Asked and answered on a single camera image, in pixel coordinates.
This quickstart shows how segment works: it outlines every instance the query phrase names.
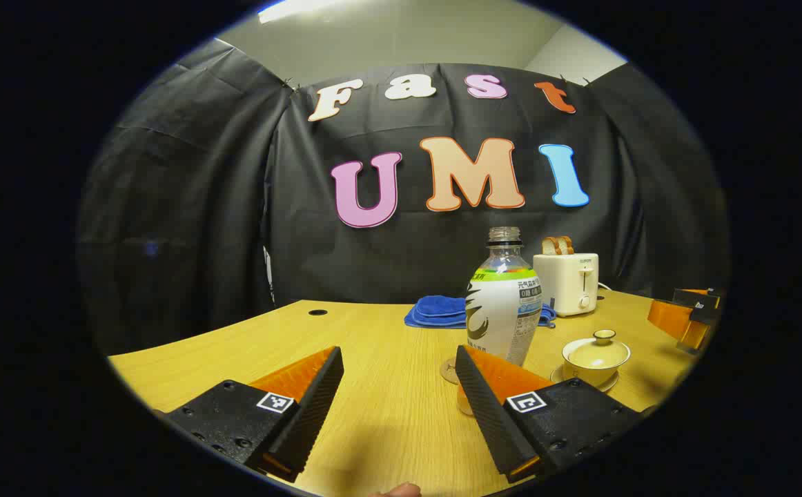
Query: table top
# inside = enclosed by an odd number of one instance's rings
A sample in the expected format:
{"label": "table top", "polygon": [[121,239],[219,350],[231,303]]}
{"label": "table top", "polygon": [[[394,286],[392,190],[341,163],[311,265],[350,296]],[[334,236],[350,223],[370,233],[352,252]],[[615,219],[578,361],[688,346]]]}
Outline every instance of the table top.
{"label": "table top", "polygon": [[[549,378],[563,346],[599,329],[632,350],[609,396],[641,411],[662,402],[694,356],[647,321],[650,299],[599,290],[584,315],[539,327],[524,368]],[[330,346],[344,377],[293,487],[319,495],[387,491],[411,481],[430,495],[484,495],[510,487],[496,471],[476,419],[456,406],[455,384],[439,374],[465,341],[462,329],[407,327],[412,304],[299,301],[229,327],[110,361],[152,409],[170,411],[221,380],[249,383]],[[324,309],[324,315],[309,315]]]}

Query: bottle label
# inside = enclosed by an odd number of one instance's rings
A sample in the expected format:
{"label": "bottle label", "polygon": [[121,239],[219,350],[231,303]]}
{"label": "bottle label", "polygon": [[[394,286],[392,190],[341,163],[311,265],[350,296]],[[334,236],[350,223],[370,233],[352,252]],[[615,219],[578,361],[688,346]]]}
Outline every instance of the bottle label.
{"label": "bottle label", "polygon": [[536,271],[479,269],[465,293],[468,345],[521,366],[540,314],[542,286]]}

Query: blue towel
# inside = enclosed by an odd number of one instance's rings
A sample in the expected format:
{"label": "blue towel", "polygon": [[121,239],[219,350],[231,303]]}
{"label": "blue towel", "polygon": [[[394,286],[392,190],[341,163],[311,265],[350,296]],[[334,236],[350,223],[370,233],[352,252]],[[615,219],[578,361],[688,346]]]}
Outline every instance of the blue towel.
{"label": "blue towel", "polygon": [[[552,321],[558,314],[544,304],[539,315],[540,327],[554,328]],[[465,299],[441,295],[423,297],[404,316],[404,324],[414,328],[465,328]]]}

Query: toaster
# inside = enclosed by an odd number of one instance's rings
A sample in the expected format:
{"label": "toaster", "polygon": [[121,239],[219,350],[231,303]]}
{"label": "toaster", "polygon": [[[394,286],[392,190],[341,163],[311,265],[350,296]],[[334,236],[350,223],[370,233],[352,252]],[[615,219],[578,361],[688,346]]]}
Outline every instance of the toaster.
{"label": "toaster", "polygon": [[584,314],[597,307],[597,254],[533,256],[542,285],[542,302],[564,315]]}

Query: pink letter u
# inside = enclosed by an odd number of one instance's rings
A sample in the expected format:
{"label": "pink letter u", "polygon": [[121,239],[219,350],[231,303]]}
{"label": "pink letter u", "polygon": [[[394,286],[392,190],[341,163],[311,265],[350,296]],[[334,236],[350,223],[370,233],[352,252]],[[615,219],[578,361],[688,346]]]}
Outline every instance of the pink letter u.
{"label": "pink letter u", "polygon": [[339,164],[331,171],[337,180],[337,214],[340,220],[353,228],[372,228],[385,223],[398,207],[398,182],[395,167],[401,154],[387,152],[376,155],[370,164],[380,172],[380,201],[374,207],[362,208],[358,202],[358,173],[360,162]]}

